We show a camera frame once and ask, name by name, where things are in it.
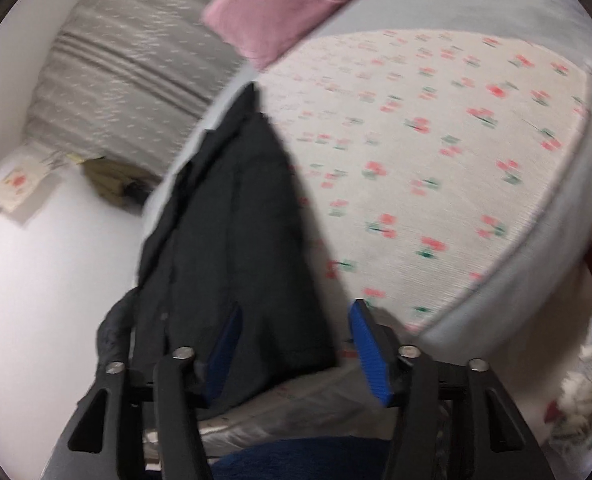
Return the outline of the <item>grey dotted curtain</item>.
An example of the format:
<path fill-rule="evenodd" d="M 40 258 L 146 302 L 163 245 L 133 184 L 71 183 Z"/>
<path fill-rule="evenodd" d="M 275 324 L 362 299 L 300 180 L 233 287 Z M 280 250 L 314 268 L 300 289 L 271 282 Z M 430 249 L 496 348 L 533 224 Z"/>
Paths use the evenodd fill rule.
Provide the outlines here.
<path fill-rule="evenodd" d="M 27 139 L 166 174 L 241 65 L 202 21 L 212 0 L 79 0 L 50 47 Z"/>

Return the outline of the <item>olive green hanging jacket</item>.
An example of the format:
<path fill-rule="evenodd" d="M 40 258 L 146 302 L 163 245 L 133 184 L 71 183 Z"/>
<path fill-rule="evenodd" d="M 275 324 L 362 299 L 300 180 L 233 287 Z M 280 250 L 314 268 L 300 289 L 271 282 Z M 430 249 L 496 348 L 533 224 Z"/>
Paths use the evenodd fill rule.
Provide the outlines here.
<path fill-rule="evenodd" d="M 121 209 L 142 209 L 162 180 L 146 169 L 106 157 L 84 160 L 81 169 L 96 194 Z"/>

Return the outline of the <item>black coat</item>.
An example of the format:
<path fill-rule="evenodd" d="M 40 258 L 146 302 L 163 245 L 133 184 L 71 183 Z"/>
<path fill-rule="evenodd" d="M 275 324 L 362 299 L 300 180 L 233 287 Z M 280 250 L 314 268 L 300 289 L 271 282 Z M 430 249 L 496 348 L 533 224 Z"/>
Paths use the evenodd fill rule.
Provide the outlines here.
<path fill-rule="evenodd" d="M 98 367 L 124 361 L 149 382 L 162 356 L 190 347 L 207 376 L 234 314 L 241 336 L 202 419 L 338 363 L 306 257 L 290 159 L 253 84 L 178 172 L 143 245 L 136 286 L 98 328 Z"/>

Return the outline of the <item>cherry print bed mat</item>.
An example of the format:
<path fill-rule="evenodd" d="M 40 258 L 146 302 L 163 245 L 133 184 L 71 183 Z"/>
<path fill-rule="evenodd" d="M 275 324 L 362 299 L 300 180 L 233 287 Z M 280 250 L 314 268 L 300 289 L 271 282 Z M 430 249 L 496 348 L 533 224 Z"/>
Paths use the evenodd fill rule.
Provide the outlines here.
<path fill-rule="evenodd" d="M 317 277 L 412 334 L 524 240 L 584 136 L 588 68 L 532 42 L 382 29 L 258 76 L 313 221 Z"/>

